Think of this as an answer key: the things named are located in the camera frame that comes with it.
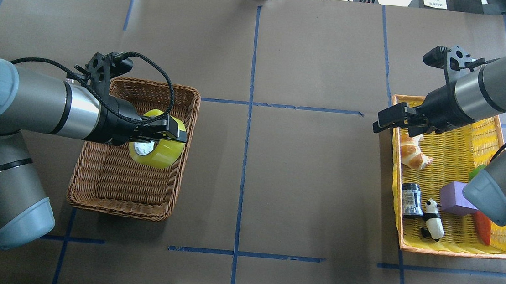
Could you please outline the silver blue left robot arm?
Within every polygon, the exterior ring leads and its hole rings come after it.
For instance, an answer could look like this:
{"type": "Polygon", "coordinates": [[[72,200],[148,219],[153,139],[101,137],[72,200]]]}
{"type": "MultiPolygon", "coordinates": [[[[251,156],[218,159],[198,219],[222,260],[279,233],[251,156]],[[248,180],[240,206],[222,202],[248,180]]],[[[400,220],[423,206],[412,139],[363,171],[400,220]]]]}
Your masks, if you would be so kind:
{"type": "Polygon", "coordinates": [[[164,111],[139,115],[130,102],[110,95],[110,80],[129,72],[126,62],[92,59],[76,84],[17,67],[0,58],[0,248],[10,250],[53,230],[54,214],[22,130],[111,146],[131,142],[155,152],[185,144],[181,121],[164,111]]]}

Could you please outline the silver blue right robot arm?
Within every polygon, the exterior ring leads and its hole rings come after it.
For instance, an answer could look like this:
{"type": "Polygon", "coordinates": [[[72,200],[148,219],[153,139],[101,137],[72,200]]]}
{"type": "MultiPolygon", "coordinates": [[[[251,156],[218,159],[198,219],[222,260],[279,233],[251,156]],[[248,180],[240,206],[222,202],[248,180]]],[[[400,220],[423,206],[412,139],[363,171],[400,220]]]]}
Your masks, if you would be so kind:
{"type": "MultiPolygon", "coordinates": [[[[411,137],[446,133],[506,113],[506,55],[473,58],[460,46],[437,46],[423,62],[444,72],[445,84],[419,106],[393,104],[380,111],[373,132],[405,128],[411,137]]],[[[506,140],[486,167],[463,188],[463,195],[495,225],[506,226],[506,140]]]]}

